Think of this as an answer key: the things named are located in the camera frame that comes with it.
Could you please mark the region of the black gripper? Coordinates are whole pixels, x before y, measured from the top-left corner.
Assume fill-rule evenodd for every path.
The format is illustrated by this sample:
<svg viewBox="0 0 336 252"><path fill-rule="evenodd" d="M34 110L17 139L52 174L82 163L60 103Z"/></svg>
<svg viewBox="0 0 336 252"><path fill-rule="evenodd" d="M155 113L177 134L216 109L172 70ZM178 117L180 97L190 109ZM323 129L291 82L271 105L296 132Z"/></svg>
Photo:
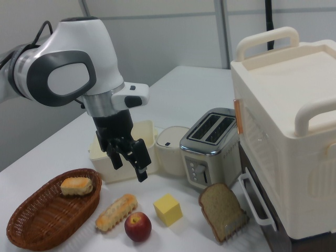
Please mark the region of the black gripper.
<svg viewBox="0 0 336 252"><path fill-rule="evenodd" d="M123 166L120 154L133 166L137 179L148 178L147 166L151 158L143 139L133 140L133 122L129 110L122 110L108 117L94 117L96 135L100 148L111 159L115 170Z"/></svg>

